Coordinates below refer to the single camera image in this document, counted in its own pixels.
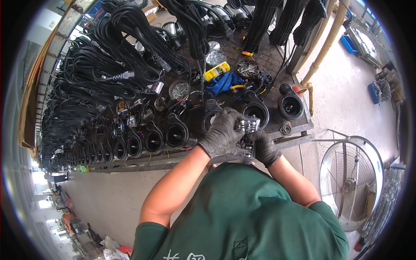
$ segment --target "hand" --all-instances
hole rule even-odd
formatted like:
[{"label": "hand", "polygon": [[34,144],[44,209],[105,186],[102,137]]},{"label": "hand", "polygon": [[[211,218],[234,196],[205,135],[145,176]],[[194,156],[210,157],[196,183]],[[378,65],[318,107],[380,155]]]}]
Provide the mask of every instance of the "hand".
[{"label": "hand", "polygon": [[269,168],[282,155],[276,148],[273,140],[263,129],[250,134],[249,140],[256,142],[255,157],[263,163],[266,168]]},{"label": "hand", "polygon": [[215,117],[205,138],[198,143],[211,159],[235,147],[237,142],[244,136],[244,131],[234,131],[236,120],[244,120],[244,116],[230,107],[224,108]]}]

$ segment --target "metal rack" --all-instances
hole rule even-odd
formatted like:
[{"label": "metal rack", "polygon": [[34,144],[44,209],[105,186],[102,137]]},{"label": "metal rack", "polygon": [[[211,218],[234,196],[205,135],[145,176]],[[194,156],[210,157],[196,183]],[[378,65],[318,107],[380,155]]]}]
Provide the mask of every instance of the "metal rack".
[{"label": "metal rack", "polygon": [[383,45],[377,40],[370,30],[363,27],[359,19],[351,22],[347,29],[353,43],[358,47],[360,57],[377,68],[381,68],[389,60],[389,56]]},{"label": "metal rack", "polygon": [[385,172],[379,203],[364,225],[358,229],[366,243],[374,243],[389,221],[400,192],[404,169],[403,164],[396,164]]}]

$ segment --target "white plastic bag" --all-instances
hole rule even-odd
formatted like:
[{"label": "white plastic bag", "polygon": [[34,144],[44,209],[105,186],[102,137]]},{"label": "white plastic bag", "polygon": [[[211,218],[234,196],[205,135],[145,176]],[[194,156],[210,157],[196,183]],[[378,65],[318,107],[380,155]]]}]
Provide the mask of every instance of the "white plastic bag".
[{"label": "white plastic bag", "polygon": [[108,249],[103,250],[105,260],[123,260],[124,258],[120,256],[116,251],[110,251]]},{"label": "white plastic bag", "polygon": [[120,247],[120,244],[116,241],[112,240],[109,236],[105,236],[104,238],[104,246],[112,252],[115,252],[117,248]]}]

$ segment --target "industrial fan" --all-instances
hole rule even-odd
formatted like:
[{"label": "industrial fan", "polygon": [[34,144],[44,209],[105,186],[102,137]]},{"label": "industrial fan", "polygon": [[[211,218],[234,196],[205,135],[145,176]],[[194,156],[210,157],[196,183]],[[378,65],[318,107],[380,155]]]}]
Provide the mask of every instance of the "industrial fan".
[{"label": "industrial fan", "polygon": [[384,168],[374,145],[360,136],[334,143],[320,169],[322,201],[339,219],[344,232],[357,230],[376,207]]}]

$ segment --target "worker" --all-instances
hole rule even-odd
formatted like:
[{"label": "worker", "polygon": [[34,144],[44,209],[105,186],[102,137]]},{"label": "worker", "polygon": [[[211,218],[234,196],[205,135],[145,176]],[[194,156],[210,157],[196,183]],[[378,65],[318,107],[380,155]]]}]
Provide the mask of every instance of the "worker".
[{"label": "worker", "polygon": [[57,175],[57,176],[53,176],[52,174],[45,173],[44,178],[49,183],[58,183],[58,182],[67,181],[69,179],[68,175],[69,175],[69,172],[67,172],[65,175]]},{"label": "worker", "polygon": [[225,108],[205,138],[158,181],[140,212],[131,259],[346,259],[347,238],[314,185],[263,130],[252,134],[252,165],[223,163],[206,174],[171,226],[208,162],[235,147],[242,114]]}]

